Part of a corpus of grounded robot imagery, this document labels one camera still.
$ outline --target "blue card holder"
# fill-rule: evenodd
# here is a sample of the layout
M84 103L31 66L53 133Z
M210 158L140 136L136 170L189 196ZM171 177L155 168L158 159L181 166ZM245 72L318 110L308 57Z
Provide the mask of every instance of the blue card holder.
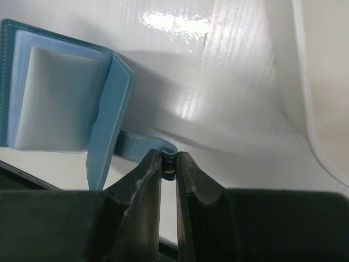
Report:
M121 131L135 75L116 52L8 19L0 40L0 146L87 150L90 189L103 188L113 153L176 155L166 140Z

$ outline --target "blue wallet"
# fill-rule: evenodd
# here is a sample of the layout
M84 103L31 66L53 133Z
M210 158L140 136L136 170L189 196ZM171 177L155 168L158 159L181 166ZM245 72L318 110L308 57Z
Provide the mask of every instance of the blue wallet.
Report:
M0 40L0 146L87 150L90 189L103 188L113 153L175 157L164 139L121 131L135 75L116 52L9 19Z

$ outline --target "white bowl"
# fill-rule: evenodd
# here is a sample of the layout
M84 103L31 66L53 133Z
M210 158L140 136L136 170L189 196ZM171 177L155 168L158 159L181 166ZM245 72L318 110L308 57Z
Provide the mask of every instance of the white bowl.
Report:
M322 167L349 186L349 1L266 7L286 115Z

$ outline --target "white table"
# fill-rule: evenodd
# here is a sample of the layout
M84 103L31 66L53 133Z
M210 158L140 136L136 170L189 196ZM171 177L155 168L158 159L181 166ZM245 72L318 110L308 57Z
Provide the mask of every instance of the white table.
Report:
M124 129L188 151L226 187L349 195L285 117L263 0L0 0L0 18L119 51L136 72ZM0 149L62 189L87 189L85 153ZM106 187L135 167L114 157ZM175 183L163 181L160 235L177 242Z

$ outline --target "blue leather wallet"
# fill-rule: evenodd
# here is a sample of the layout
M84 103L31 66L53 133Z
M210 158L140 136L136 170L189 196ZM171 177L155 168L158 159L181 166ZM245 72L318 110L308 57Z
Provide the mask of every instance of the blue leather wallet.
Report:
M116 52L9 19L0 52L0 146L87 150L90 189L103 188L113 153L176 155L166 140L121 131L135 74Z

